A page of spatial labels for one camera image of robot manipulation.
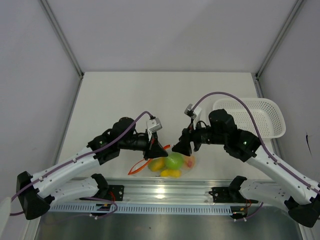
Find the yellow green mango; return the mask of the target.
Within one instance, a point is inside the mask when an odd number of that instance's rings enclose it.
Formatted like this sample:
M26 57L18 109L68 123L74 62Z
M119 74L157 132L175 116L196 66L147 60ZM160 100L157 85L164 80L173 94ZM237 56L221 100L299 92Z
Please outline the yellow green mango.
M158 172L158 171L162 170L164 167L165 167L165 159L164 158L154 159L148 164L148 169L151 172Z

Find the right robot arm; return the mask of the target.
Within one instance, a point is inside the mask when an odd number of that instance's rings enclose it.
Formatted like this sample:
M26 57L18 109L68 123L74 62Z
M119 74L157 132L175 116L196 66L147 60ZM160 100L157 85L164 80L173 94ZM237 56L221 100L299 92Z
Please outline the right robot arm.
M244 176L236 176L227 187L231 202L254 200L277 207L297 223L312 228L320 218L320 184L293 169L274 153L269 152L255 134L239 129L234 118L224 109L209 114L209 126L196 122L196 113L186 109L191 118L182 130L173 152L191 156L202 144L222 145L233 158L255 167L277 185L259 183Z

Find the clear zip top bag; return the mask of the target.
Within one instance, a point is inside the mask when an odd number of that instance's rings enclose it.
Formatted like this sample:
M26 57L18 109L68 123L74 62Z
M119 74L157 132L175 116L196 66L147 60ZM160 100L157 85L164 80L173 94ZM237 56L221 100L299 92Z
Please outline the clear zip top bag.
M173 145L164 147L167 157L142 159L131 167L128 176L150 178L181 178L191 172L197 165L194 155L186 156L172 151Z

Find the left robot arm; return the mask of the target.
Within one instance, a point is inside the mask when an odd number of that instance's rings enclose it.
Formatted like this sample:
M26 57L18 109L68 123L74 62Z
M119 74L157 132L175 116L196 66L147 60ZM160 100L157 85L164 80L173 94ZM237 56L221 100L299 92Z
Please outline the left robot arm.
M121 150L141 151L145 160L168 156L158 140L160 129L161 122L155 116L146 122L145 132L136 131L136 120L122 117L68 160L34 174L20 173L14 198L18 198L22 214L27 220L34 220L59 203L77 199L112 200L110 186L100 173L79 182L71 180L117 158Z

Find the orange pink peach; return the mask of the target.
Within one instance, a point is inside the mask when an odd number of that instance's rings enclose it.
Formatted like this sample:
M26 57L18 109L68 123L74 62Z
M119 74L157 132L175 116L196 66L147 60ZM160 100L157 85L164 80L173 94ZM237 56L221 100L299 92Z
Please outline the orange pink peach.
M192 156L185 156L184 157L184 167L186 169L192 169L196 164L196 158Z

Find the green apple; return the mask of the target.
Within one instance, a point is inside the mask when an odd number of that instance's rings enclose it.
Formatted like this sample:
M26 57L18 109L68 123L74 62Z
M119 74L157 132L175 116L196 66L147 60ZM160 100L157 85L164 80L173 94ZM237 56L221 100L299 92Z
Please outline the green apple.
M184 157L177 152L172 152L164 158L165 167L172 170L178 170L184 164Z

